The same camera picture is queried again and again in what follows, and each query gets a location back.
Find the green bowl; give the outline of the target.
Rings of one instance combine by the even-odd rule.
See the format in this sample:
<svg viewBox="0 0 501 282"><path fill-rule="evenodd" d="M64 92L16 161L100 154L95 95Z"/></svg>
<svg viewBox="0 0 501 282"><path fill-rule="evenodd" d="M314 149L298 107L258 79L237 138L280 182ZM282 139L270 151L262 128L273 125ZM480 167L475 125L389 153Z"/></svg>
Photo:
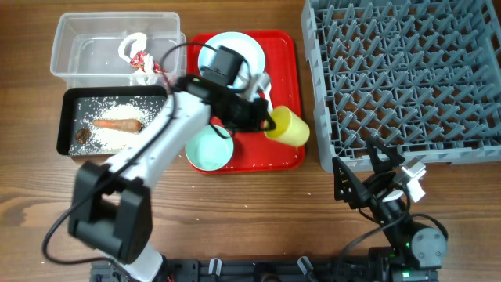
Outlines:
<svg viewBox="0 0 501 282"><path fill-rule="evenodd" d="M227 165L233 151L231 135L218 125L207 125L185 145L189 163L206 172L213 172Z"/></svg>

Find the brown food scrap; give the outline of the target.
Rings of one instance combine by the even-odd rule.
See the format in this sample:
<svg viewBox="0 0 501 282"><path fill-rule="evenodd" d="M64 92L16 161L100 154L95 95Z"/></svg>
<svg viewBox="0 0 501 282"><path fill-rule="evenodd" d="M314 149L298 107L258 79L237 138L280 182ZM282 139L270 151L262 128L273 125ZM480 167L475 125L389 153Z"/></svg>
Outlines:
<svg viewBox="0 0 501 282"><path fill-rule="evenodd" d="M85 145L92 137L92 132L89 128L81 128L75 133L75 141L81 145Z"/></svg>

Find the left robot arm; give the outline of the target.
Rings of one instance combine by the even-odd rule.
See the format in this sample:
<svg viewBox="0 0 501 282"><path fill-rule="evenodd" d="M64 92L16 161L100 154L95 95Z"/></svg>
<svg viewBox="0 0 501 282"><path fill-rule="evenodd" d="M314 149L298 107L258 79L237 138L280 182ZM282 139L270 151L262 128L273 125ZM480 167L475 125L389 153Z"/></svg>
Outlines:
<svg viewBox="0 0 501 282"><path fill-rule="evenodd" d="M84 163L77 171L71 207L62 215L68 233L103 253L130 281L166 281L167 260L149 243L153 229L151 192L178 152L217 117L232 132L273 129L264 99L271 85L265 72L250 74L233 88L245 59L227 47L216 49L201 74L168 85L168 99L138 141L104 164Z"/></svg>

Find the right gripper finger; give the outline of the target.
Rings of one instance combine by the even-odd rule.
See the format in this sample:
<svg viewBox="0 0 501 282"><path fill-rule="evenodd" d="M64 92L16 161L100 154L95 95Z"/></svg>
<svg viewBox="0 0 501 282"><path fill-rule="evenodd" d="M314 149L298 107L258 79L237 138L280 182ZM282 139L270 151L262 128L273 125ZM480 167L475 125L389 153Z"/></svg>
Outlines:
<svg viewBox="0 0 501 282"><path fill-rule="evenodd" d="M392 171L405 161L396 148L387 147L374 137L369 137L366 140L366 146L375 174Z"/></svg>
<svg viewBox="0 0 501 282"><path fill-rule="evenodd" d="M359 178L339 157L334 157L332 162L335 200L364 202L366 200L366 187Z"/></svg>

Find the white plastic spoon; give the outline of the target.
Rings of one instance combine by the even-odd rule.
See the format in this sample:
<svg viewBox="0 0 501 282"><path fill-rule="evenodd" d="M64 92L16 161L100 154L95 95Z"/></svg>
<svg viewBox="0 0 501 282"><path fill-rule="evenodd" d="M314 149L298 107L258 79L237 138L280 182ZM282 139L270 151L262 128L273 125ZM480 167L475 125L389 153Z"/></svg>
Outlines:
<svg viewBox="0 0 501 282"><path fill-rule="evenodd" d="M272 99L271 99L271 95L270 95L271 89L272 89L272 83L268 83L262 92L264 97L265 97L265 100L267 101L267 111L269 113L273 112Z"/></svg>

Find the brown carrot stick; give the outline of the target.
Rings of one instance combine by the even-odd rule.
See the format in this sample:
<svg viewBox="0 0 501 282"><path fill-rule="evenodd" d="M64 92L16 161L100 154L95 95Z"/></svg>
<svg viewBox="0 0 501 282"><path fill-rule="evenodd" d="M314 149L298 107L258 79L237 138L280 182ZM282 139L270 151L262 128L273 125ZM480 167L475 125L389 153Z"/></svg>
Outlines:
<svg viewBox="0 0 501 282"><path fill-rule="evenodd" d="M108 128L122 132L140 132L142 123L135 119L94 120L92 124L98 128Z"/></svg>

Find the yellow cup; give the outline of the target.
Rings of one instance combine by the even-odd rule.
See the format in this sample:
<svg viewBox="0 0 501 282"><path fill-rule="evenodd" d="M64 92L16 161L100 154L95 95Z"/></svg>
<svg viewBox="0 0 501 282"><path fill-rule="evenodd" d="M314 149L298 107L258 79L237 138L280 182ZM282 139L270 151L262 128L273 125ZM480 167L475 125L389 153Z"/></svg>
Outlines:
<svg viewBox="0 0 501 282"><path fill-rule="evenodd" d="M304 146L310 136L308 125L292 110L285 106L276 107L270 114L275 128L265 131L265 136L289 146Z"/></svg>

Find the red snack wrapper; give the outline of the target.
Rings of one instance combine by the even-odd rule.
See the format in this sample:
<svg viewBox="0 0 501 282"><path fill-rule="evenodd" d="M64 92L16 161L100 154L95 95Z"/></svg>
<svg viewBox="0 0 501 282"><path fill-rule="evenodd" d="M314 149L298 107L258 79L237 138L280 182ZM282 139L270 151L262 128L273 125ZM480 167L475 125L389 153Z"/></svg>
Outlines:
<svg viewBox="0 0 501 282"><path fill-rule="evenodd" d="M167 71L147 52L137 52L129 62L135 69L131 78L132 85L155 85L159 80L159 74Z"/></svg>

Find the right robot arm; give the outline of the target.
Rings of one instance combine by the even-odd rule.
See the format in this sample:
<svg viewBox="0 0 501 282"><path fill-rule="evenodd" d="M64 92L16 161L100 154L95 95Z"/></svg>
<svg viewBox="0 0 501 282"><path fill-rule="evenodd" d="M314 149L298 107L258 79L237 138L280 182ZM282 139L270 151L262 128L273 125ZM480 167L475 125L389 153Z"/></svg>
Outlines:
<svg viewBox="0 0 501 282"><path fill-rule="evenodd" d="M353 210L369 213L377 224L348 243L333 264L334 281L436 281L446 255L449 233L437 219L410 211L424 197L420 179L426 166L407 161L395 148L369 138L366 142L373 174L360 180L339 158L332 160L334 197ZM382 233L387 247L371 248L362 266L348 263L348 253L369 237Z"/></svg>

